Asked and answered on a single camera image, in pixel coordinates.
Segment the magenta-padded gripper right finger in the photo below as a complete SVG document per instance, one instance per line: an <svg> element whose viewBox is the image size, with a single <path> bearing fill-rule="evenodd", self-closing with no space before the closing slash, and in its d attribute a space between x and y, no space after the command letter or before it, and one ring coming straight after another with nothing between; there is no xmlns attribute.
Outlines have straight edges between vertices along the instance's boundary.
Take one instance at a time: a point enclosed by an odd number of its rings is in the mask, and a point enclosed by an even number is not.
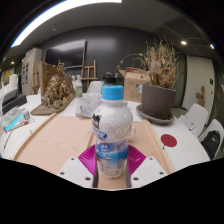
<svg viewBox="0 0 224 224"><path fill-rule="evenodd" d="M129 146L126 165L128 188L140 188L167 175L168 173L154 157L146 157L134 146Z"/></svg>

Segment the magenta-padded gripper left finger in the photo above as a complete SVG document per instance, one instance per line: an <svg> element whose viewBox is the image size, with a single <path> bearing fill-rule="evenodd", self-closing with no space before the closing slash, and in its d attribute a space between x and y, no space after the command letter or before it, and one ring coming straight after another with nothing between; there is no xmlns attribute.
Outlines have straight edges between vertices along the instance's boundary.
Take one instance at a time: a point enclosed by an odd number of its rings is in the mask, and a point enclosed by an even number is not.
<svg viewBox="0 0 224 224"><path fill-rule="evenodd" d="M57 175L84 188L97 188L99 177L95 146L90 146L78 157L70 157Z"/></svg>

